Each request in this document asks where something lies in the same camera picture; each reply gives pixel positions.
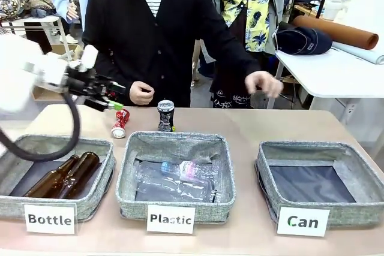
brown fabric roll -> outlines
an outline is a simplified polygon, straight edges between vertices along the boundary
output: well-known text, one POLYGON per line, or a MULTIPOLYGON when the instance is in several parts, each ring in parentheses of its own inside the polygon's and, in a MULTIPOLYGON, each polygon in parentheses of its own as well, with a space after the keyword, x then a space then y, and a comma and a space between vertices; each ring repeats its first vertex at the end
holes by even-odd
POLYGON ((321 30, 333 41, 367 50, 373 49, 379 41, 379 36, 375 33, 308 16, 298 16, 292 24, 321 30))

white label card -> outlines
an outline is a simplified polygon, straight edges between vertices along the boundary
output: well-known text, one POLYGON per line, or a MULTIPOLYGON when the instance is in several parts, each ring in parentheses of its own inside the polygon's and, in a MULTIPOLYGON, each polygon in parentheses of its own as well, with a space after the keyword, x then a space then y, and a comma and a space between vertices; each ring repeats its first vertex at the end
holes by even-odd
POLYGON ((324 237, 330 210, 281 207, 277 234, 324 237))
POLYGON ((192 234, 194 207, 148 205, 147 231, 192 234))
POLYGON ((27 232, 75 234, 75 208, 63 206, 24 205, 27 232))

red can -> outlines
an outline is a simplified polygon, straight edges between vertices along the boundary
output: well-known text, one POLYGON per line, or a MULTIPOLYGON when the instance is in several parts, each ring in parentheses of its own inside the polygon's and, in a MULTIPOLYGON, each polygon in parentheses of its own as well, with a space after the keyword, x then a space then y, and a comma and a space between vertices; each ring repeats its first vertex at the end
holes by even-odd
POLYGON ((116 122, 112 127, 111 134, 114 138, 125 137, 125 124, 130 118, 130 113, 127 109, 120 109, 116 112, 116 122))

black cardigan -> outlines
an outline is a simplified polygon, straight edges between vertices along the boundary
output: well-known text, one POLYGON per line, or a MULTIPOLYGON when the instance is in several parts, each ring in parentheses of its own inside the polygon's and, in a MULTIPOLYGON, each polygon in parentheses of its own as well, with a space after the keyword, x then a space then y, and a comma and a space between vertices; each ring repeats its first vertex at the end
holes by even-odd
POLYGON ((194 41, 203 39, 209 54, 225 59, 244 76, 259 64, 230 34, 212 0, 161 0, 155 18, 145 0, 88 0, 83 42, 99 50, 97 73, 129 90, 135 81, 155 89, 150 106, 163 99, 190 106, 194 41))

person's right hand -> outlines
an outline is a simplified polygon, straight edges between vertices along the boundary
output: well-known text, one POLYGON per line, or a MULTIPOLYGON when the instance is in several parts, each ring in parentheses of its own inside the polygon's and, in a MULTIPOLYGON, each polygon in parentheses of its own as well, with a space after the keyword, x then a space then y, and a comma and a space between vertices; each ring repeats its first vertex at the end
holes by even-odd
POLYGON ((75 20, 79 18, 79 15, 77 14, 77 7, 74 3, 68 4, 67 18, 69 20, 75 20))
POLYGON ((135 81, 130 89, 130 100, 136 105, 148 105, 153 97, 155 90, 150 85, 141 81, 135 81))

